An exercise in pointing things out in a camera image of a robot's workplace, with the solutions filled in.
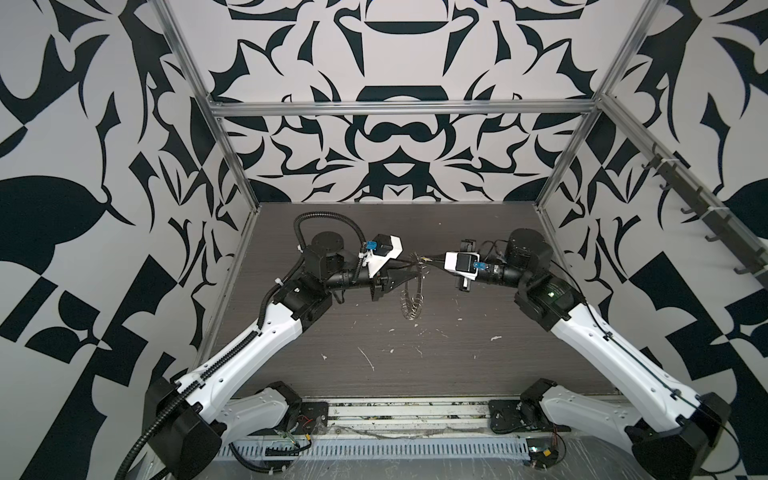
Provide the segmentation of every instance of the dark wooden table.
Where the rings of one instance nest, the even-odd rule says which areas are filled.
[[[213,353],[253,322],[264,293],[295,263],[293,218],[311,210],[345,214],[369,239],[401,237],[403,257],[456,251],[465,238],[506,239],[519,227],[541,231],[530,204],[264,204]],[[343,223],[303,223],[307,243],[324,230],[341,233],[348,250],[357,244]],[[425,305],[416,321],[400,313],[399,290],[375,303],[367,289],[347,291],[346,303],[334,303],[238,395],[277,380],[305,397],[514,395],[540,377],[579,393],[614,392],[570,346],[522,315],[514,290],[476,283],[470,293],[459,292],[454,278],[436,268],[424,281]]]

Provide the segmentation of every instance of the patterned backdrop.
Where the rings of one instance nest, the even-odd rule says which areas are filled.
[[[591,96],[640,0],[172,0],[218,101]]]
[[[768,5],[670,0],[618,98],[758,236],[768,238]],[[743,462],[720,480],[768,475],[768,292],[643,170],[602,117],[547,206],[588,299],[636,347],[700,392],[730,402]],[[730,467],[727,436],[709,470]]]
[[[261,201],[536,199],[578,114],[228,118]]]
[[[216,101],[590,98],[639,0],[173,0]],[[261,201],[538,196],[576,114],[229,118]]]
[[[3,478],[111,478],[248,206],[144,0],[0,7]]]

